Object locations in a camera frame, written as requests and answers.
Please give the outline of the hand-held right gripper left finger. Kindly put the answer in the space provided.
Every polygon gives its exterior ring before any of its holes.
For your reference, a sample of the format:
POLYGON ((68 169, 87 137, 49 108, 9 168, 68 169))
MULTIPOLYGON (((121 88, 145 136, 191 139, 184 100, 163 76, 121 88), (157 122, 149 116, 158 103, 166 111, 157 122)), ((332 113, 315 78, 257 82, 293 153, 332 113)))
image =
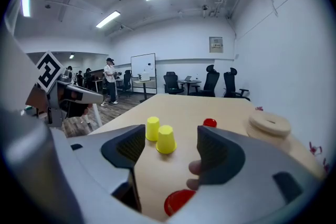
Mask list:
POLYGON ((135 164, 145 147, 145 126, 66 138, 51 131, 58 162, 76 199, 74 224, 157 224, 142 215, 135 164))

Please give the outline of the yellow paper cup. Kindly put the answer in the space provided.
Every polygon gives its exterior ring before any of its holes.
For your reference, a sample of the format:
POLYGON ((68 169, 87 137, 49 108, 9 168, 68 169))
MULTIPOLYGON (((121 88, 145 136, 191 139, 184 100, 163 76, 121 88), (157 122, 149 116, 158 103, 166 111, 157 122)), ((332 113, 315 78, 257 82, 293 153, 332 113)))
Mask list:
POLYGON ((161 154, 171 154, 177 148, 173 128, 169 125, 162 125, 158 130, 156 149, 161 154))
POLYGON ((158 140, 160 128, 160 120, 156 116, 149 117, 146 124, 146 134, 145 137, 147 140, 155 142, 158 140))

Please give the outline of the white whiteboard on stand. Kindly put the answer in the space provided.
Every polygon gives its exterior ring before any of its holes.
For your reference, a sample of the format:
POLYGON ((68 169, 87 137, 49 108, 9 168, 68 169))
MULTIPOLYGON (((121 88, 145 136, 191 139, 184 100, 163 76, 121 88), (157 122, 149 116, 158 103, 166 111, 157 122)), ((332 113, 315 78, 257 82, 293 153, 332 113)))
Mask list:
POLYGON ((138 74, 147 72, 150 74, 150 79, 156 80, 156 58, 155 53, 138 55, 131 57, 131 82, 139 80, 138 74))

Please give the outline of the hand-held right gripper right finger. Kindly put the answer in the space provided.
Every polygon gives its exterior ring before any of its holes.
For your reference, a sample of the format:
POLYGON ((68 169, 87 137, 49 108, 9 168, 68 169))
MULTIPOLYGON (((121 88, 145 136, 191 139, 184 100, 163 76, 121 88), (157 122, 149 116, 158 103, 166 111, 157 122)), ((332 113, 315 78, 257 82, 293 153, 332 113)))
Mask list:
POLYGON ((284 224, 321 182, 275 146, 213 127, 197 128, 199 188, 169 224, 284 224))

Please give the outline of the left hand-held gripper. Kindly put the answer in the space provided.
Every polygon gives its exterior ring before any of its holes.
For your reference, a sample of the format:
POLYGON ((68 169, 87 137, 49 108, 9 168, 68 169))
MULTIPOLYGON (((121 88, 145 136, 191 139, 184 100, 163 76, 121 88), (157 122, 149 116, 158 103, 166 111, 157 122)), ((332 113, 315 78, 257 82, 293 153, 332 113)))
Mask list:
POLYGON ((65 100, 80 104, 102 103, 104 96, 94 91, 71 84, 67 70, 52 54, 45 54, 37 62, 39 71, 37 84, 46 92, 48 101, 47 118, 50 127, 61 127, 67 112, 60 107, 58 88, 63 89, 65 100))

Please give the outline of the black office chair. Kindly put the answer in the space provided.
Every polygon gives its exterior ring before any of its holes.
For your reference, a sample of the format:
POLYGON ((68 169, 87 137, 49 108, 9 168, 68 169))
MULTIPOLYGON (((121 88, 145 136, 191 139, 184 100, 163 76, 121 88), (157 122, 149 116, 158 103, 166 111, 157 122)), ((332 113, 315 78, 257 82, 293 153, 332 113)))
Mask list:
POLYGON ((250 101, 250 98, 243 96, 244 92, 248 92, 247 89, 239 89, 240 92, 236 92, 235 86, 235 76, 237 75, 237 70, 235 68, 231 68, 229 72, 224 73, 224 81, 225 81, 225 93, 224 98, 242 98, 250 101))
POLYGON ((124 78, 123 78, 123 93, 129 96, 131 93, 131 90, 132 90, 131 70, 126 70, 124 73, 124 78))
POLYGON ((193 86, 195 92, 190 93, 191 96, 215 97, 215 87, 220 74, 214 69, 214 65, 207 66, 206 71, 207 76, 203 89, 198 90, 199 86, 193 86))
POLYGON ((175 72, 167 72, 163 77, 165 81, 165 93, 176 95, 184 92, 183 87, 180 87, 178 84, 178 77, 175 72))

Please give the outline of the grey wall electrical panel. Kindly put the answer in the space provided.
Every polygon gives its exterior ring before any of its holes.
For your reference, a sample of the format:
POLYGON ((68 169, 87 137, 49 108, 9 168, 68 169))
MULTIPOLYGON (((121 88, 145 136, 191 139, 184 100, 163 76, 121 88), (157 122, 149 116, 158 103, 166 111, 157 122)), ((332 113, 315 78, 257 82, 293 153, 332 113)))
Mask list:
POLYGON ((209 37, 209 52, 210 53, 223 53, 223 38, 222 37, 209 37))

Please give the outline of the person's left forearm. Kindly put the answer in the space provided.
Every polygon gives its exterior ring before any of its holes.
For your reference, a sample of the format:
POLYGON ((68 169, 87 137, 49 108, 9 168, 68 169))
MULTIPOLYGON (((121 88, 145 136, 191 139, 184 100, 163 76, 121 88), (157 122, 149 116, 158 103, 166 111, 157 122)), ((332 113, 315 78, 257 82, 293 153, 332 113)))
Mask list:
POLYGON ((25 104, 35 107, 39 112, 47 112, 48 100, 46 92, 38 86, 34 86, 25 104))

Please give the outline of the person's left hand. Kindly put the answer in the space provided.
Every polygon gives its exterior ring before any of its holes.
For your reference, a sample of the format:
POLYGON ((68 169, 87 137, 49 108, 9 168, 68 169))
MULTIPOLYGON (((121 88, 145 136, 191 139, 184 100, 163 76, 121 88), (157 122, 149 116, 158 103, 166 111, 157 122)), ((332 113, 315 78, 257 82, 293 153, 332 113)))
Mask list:
POLYGON ((82 93, 58 88, 58 101, 60 108, 66 112, 66 118, 80 117, 89 112, 92 104, 81 104, 75 101, 82 99, 82 93))

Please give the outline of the person's grey sweatshirt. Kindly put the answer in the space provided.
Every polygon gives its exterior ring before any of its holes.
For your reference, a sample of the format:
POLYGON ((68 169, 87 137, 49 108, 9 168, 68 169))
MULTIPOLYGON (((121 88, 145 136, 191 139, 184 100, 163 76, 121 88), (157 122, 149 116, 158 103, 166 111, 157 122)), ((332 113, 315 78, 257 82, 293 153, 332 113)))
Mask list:
POLYGON ((23 110, 39 76, 5 22, 0 24, 0 108, 23 110))

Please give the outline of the person's right hand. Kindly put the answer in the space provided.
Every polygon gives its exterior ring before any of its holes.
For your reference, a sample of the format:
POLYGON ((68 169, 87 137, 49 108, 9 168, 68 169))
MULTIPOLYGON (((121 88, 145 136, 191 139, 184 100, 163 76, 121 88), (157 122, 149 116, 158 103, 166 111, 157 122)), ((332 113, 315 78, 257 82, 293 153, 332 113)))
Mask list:
MULTIPOLYGON (((192 161, 189 163, 189 171, 196 176, 199 176, 201 173, 201 160, 192 161)), ((191 190, 198 190, 199 179, 191 178, 186 181, 186 185, 191 190)))

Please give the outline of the light wooden standing table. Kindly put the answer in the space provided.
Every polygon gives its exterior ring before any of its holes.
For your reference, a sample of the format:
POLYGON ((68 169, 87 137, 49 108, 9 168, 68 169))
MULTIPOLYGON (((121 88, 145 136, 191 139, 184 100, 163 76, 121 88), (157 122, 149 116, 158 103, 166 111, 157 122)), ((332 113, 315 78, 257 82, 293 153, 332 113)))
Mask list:
POLYGON ((149 98, 149 95, 157 94, 157 84, 155 79, 150 79, 149 81, 132 81, 132 91, 134 93, 142 93, 143 99, 140 100, 140 103, 146 101, 149 98))

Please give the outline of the round dark table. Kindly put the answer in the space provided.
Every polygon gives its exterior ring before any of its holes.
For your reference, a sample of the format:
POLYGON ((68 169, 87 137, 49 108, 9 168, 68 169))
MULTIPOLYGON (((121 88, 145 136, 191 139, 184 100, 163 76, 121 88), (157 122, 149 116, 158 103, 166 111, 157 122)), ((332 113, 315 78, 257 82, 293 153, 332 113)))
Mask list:
POLYGON ((201 83, 201 81, 200 80, 178 80, 178 83, 187 85, 187 95, 189 95, 190 94, 190 86, 192 84, 196 84, 196 86, 198 87, 198 84, 201 83))

